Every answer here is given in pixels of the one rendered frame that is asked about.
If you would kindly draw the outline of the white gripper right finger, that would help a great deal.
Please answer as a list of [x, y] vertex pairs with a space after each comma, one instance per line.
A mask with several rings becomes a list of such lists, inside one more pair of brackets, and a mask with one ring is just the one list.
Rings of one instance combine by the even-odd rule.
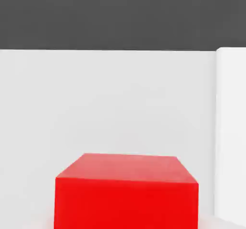
[[200, 215], [198, 229], [246, 229], [246, 227], [214, 216]]

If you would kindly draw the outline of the small red cube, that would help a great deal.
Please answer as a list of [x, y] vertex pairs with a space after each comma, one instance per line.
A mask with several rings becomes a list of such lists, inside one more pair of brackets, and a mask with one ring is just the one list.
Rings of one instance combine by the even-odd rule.
[[198, 193], [176, 157], [85, 153], [55, 179], [54, 229], [198, 229]]

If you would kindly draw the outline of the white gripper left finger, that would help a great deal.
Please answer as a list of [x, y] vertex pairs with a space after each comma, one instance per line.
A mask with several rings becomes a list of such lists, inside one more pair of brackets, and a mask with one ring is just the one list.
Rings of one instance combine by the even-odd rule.
[[49, 217], [30, 221], [25, 224], [25, 229], [54, 229], [54, 219]]

